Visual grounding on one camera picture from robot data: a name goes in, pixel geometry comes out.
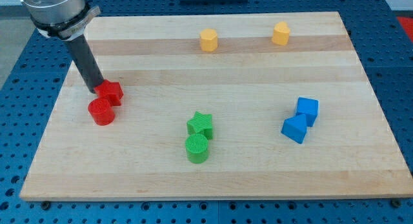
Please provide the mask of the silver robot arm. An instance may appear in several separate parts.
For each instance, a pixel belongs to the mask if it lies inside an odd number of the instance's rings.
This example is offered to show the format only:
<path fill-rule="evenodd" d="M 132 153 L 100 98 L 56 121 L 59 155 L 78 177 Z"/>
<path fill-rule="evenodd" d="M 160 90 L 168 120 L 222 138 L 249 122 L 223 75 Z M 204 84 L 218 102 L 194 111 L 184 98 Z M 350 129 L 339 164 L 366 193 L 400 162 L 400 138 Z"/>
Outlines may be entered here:
<path fill-rule="evenodd" d="M 21 0 L 39 33 L 57 37 L 65 45 L 91 93 L 102 84 L 103 75 L 84 35 L 87 24 L 101 10 L 86 0 Z"/>

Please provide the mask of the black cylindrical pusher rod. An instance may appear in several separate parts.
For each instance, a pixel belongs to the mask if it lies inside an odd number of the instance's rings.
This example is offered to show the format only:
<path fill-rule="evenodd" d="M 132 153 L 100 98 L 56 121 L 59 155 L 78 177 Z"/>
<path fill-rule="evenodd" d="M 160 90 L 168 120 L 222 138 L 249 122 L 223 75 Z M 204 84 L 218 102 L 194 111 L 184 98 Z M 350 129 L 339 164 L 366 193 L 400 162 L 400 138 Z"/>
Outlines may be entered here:
<path fill-rule="evenodd" d="M 104 81 L 104 77 L 85 36 L 82 34 L 71 41 L 66 41 L 65 45 L 88 90 L 95 94 L 94 88 Z"/>

